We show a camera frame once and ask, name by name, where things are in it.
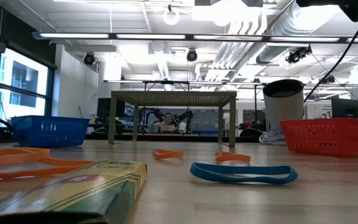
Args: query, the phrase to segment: computer monitor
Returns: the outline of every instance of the computer monitor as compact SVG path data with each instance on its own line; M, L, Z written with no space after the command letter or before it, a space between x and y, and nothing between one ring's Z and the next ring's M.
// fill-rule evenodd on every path
M332 98L333 118L358 118L358 100Z

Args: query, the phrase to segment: woman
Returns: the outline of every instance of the woman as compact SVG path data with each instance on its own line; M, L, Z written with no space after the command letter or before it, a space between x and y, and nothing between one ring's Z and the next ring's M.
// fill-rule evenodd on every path
M173 118L172 118L172 114L171 113L166 113L164 115L164 120L158 124L159 125L159 130L162 132L164 131L176 131L177 128L175 127L175 125L173 124Z

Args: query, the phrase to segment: desk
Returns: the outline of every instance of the desk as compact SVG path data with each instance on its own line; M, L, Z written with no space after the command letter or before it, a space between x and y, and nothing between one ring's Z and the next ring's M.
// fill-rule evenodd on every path
M117 99L135 106L134 131L136 141L140 106L215 106L218 107L218 142L223 137L223 106L230 104L229 146L236 145L236 91L112 91L108 141L114 144Z

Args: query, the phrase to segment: blue basket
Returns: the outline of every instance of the blue basket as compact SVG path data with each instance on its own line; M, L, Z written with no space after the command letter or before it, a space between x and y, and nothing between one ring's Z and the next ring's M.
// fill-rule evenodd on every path
M13 117L13 138L30 147L79 146L84 142L89 122L89 119L55 116Z

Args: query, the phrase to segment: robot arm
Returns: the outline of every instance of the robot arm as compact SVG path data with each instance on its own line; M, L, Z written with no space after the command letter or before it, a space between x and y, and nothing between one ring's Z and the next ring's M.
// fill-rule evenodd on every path
M150 114L154 114L154 116L158 119L158 120L160 120L160 122L162 122L163 120L164 120L164 114L163 113L161 113L161 111L159 110L159 109L153 109L152 111L150 111L150 112L148 112L147 114L146 114L146 124L148 124L149 123L149 116L150 116Z
M193 115L194 113L192 111L186 111L183 114L179 115L179 116L175 116L175 119L173 120L173 123L175 125L175 127L177 127L179 129L179 132L186 132L186 133L190 133L190 122L191 119L193 119Z
M186 111L183 114L179 116L175 116L175 119L173 120L173 123L175 126L178 126L184 119L189 118L189 122L193 118L194 113L192 111Z

